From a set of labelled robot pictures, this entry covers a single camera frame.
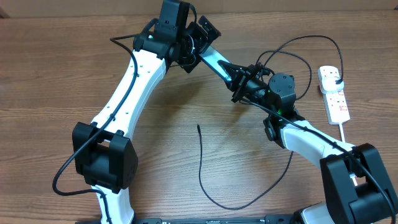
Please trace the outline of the blue Galaxy smartphone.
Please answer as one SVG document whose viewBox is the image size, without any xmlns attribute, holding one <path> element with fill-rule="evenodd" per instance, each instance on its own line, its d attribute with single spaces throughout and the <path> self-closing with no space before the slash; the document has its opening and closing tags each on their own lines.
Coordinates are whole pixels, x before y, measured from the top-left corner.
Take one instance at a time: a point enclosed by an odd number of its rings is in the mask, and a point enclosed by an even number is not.
<svg viewBox="0 0 398 224">
<path fill-rule="evenodd" d="M 199 56 L 203 63 L 212 69 L 226 84 L 233 81 L 223 66 L 224 64 L 230 64 L 231 62 L 221 55 L 215 48 L 209 46 Z"/>
</svg>

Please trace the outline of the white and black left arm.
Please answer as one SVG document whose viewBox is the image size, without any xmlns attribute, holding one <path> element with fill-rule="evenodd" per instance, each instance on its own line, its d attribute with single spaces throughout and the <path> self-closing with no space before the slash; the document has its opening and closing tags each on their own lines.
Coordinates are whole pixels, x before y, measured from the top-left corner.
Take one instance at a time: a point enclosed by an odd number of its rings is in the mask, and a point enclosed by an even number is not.
<svg viewBox="0 0 398 224">
<path fill-rule="evenodd" d="M 97 195 L 99 223 L 132 223 L 129 186 L 138 156 L 132 137 L 142 110 L 172 62 L 190 73 L 221 33 L 205 17 L 187 22 L 193 5 L 164 1 L 159 18 L 133 36 L 129 67 L 106 106 L 72 132 L 75 167 Z"/>
</svg>

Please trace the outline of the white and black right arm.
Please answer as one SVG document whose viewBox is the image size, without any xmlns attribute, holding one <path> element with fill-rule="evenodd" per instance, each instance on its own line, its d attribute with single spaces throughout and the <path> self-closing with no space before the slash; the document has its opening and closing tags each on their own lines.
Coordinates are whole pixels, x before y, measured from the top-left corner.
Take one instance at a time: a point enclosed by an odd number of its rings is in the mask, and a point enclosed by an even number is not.
<svg viewBox="0 0 398 224">
<path fill-rule="evenodd" d="M 268 113 L 270 141 L 300 154 L 321 170 L 325 202 L 295 212 L 292 223 L 376 223 L 397 218 L 397 195 L 379 151 L 371 144 L 355 146 L 314 128 L 294 107 L 295 82 L 277 73 L 267 83 L 260 65 L 240 67 L 218 61 L 221 77 L 242 100 Z"/>
</svg>

